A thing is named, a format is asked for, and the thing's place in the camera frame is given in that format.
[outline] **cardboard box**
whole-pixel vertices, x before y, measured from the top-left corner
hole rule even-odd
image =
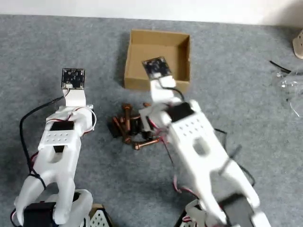
[[[142,61],[163,56],[177,88],[185,92],[190,84],[190,36],[183,33],[132,30],[125,65],[125,88],[150,90]]]

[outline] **robotic arm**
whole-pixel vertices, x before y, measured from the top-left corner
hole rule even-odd
[[[97,120],[86,106],[83,88],[84,70],[63,69],[66,105],[47,117],[35,164],[15,200],[22,226],[79,227],[89,223],[92,195],[87,190],[75,190],[74,183],[80,138],[94,129]],[[58,194],[45,202],[35,202],[51,183],[57,183]]]
[[[165,59],[144,61],[143,66],[151,80],[154,102],[140,111],[143,126],[146,131],[164,131],[190,173],[198,196],[195,203],[198,206],[192,207],[198,207],[200,211],[192,212],[191,218],[199,227],[204,227],[206,214],[228,227],[269,227],[265,214],[259,211],[256,191],[238,164],[227,155],[198,102],[191,100],[187,103],[174,97],[172,88],[176,82]],[[196,147],[200,147],[203,153],[199,154]],[[211,172],[222,173],[240,194],[218,204],[212,194]]]

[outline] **copper screw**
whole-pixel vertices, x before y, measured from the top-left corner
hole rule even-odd
[[[151,106],[151,104],[150,103],[143,103],[143,106],[144,107],[149,107],[149,106]]]
[[[126,134],[125,130],[120,125],[120,123],[118,121],[118,118],[113,117],[112,121],[117,126],[117,128],[119,129],[119,131],[121,132],[123,143],[130,144],[132,142],[131,137]]]
[[[122,104],[122,109],[124,110],[125,113],[125,130],[126,133],[128,133],[131,129],[131,112],[132,112],[132,106],[128,103],[123,103]]]
[[[140,114],[131,115],[130,120],[137,120],[140,117],[141,117]],[[119,120],[120,120],[121,123],[124,123],[125,122],[125,117],[120,117]]]
[[[153,140],[147,140],[147,141],[144,141],[144,142],[134,142],[133,146],[134,146],[135,150],[140,150],[140,148],[142,148],[142,147],[145,147],[145,146],[148,146],[148,145],[151,145],[151,144],[154,144],[154,143],[158,143],[159,141],[160,141],[159,138],[155,138]]]

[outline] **pile of bolts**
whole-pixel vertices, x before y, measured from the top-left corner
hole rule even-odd
[[[150,106],[149,103],[143,103],[144,107]],[[125,144],[132,144],[135,150],[158,143],[159,137],[154,137],[151,131],[144,131],[140,114],[132,114],[133,107],[128,103],[122,104],[123,116],[114,116],[111,122],[107,124],[109,131],[114,138],[122,136],[122,142]],[[144,141],[133,141],[132,137],[141,134]]]

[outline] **plastic bag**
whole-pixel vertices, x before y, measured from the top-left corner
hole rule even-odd
[[[303,116],[303,69],[292,71],[289,74],[279,72],[276,76],[279,78],[278,84],[283,99],[298,117]]]

